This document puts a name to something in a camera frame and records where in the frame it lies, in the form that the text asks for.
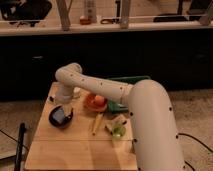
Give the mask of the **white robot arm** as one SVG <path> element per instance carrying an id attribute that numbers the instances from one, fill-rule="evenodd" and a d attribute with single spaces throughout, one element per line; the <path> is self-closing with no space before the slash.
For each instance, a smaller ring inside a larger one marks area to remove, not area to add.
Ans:
<path id="1" fill-rule="evenodd" d="M 79 87 L 128 108 L 138 171 L 184 171 L 172 104 L 160 83 L 145 79 L 129 84 L 86 76 L 77 63 L 57 69 L 55 78 L 59 103 L 70 102 Z"/>

